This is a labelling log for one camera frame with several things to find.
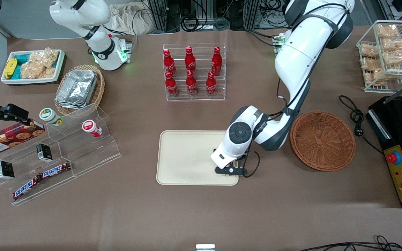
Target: wire basket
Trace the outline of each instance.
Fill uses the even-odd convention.
[[[103,92],[105,91],[105,80],[104,80],[103,75],[100,72],[100,70],[97,69],[97,67],[95,67],[93,65],[86,65],[86,64],[77,66],[72,70],[92,70],[93,72],[97,73],[97,75],[99,77],[97,78],[96,87],[94,88],[94,91],[92,92],[91,101],[89,102],[89,104],[95,103],[96,105],[99,105],[100,101],[102,101]],[[66,75],[62,78],[60,85],[57,88],[57,93],[60,91],[64,80],[67,78],[67,76],[69,75],[69,73],[72,70],[69,70],[68,73],[66,73]],[[55,106],[56,106],[57,110],[63,115],[72,113],[73,111],[77,110],[77,109],[72,109],[72,108],[61,107],[57,103],[55,104]]]
[[[366,92],[381,92],[381,93],[396,93],[402,89],[402,63],[396,65],[389,65],[383,59],[384,51],[381,45],[381,38],[379,37],[377,26],[378,25],[395,25],[397,29],[397,37],[402,38],[402,21],[388,21],[388,20],[378,20],[376,21],[370,29],[362,36],[362,38],[356,43],[359,50],[359,59],[362,61],[366,59],[364,57],[362,48],[367,46],[376,46],[378,53],[375,56],[376,59],[379,58],[380,67],[377,69],[378,74],[376,78],[367,78],[371,74],[370,70],[364,69],[362,67],[362,74],[364,76],[364,91]]]
[[[289,138],[297,157],[316,170],[340,170],[355,155],[352,131],[331,113],[312,111],[301,115],[292,125]]]

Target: brown woven basket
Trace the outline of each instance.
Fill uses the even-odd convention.
[[[99,105],[100,101],[102,101],[103,92],[105,91],[105,80],[103,79],[103,76],[102,76],[102,73],[100,72],[100,70],[97,69],[97,67],[95,67],[93,65],[86,65],[86,64],[77,66],[72,70],[92,70],[93,72],[97,73],[99,78],[97,79],[96,87],[94,88],[94,92],[92,93],[91,101],[89,103],[90,104],[96,103],[97,105]],[[66,79],[66,77],[69,75],[69,73],[70,73],[70,71],[68,73],[66,73],[66,75],[62,78],[62,81],[60,82],[59,87],[57,88],[57,93],[60,91],[60,89],[63,85],[63,82]],[[73,111],[76,110],[76,109],[61,107],[57,103],[55,104],[55,106],[57,107],[57,110],[63,115],[72,113]]]
[[[340,170],[355,155],[352,131],[331,113],[312,111],[301,115],[292,125],[289,136],[300,160],[317,170]]]

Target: yellow control panel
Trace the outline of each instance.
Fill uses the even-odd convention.
[[[384,150],[399,200],[402,202],[402,151],[399,145]]]

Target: brown tablecloth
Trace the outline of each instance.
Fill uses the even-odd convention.
[[[368,27],[325,50],[311,75],[302,112],[323,110],[349,124],[338,95],[351,97],[364,112],[381,94],[365,93],[355,50]],[[267,31],[278,34],[280,30]],[[164,96],[164,43],[227,40],[227,99],[168,103]],[[62,49],[65,72],[94,64],[83,39],[9,39],[8,51]],[[176,33],[141,36],[132,61],[106,79],[101,107],[123,157],[20,207],[0,189],[0,250],[298,250],[335,242],[373,241],[384,235],[402,244],[402,209],[384,158],[356,139],[351,164],[333,173],[306,167],[289,141],[265,152],[257,173],[232,187],[164,186],[156,182],[159,135],[163,130],[225,130],[242,106],[280,110],[274,52],[245,32]],[[38,119],[54,107],[57,85],[8,87],[0,83],[0,105],[14,103]],[[285,87],[281,94],[287,95]],[[367,138],[378,145],[365,122]],[[250,159],[248,167],[255,165]]]

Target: clear acrylic display stand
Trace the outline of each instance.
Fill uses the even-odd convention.
[[[11,197],[13,192],[34,178],[35,175],[64,162],[70,162],[71,165],[70,170],[40,181],[12,205],[26,203],[121,157],[117,143],[108,131],[105,122],[107,117],[107,114],[97,105],[88,105],[63,116],[64,123],[59,127],[46,124],[47,134],[40,135],[0,153],[0,160],[10,162],[13,165],[15,178],[11,180],[0,179],[0,187],[9,189]],[[82,130],[82,123],[88,119],[94,120],[102,129],[103,133],[100,137],[95,138]],[[36,146],[40,143],[51,148],[54,159],[52,162],[46,163],[38,159]]]
[[[187,70],[185,68],[185,47],[191,46],[193,55],[196,58],[196,86],[198,88],[198,95],[191,97],[188,95],[187,85],[185,79],[187,78]],[[208,97],[206,93],[206,80],[207,74],[212,70],[212,56],[214,55],[215,46],[220,46],[222,66],[220,76],[216,76],[217,80],[217,94],[214,97]],[[165,89],[167,101],[208,101],[208,100],[225,100],[226,99],[226,44],[225,43],[197,43],[197,44],[164,44],[164,49],[169,49],[174,65],[176,66],[177,74],[173,76],[179,91],[177,97],[170,97]]]

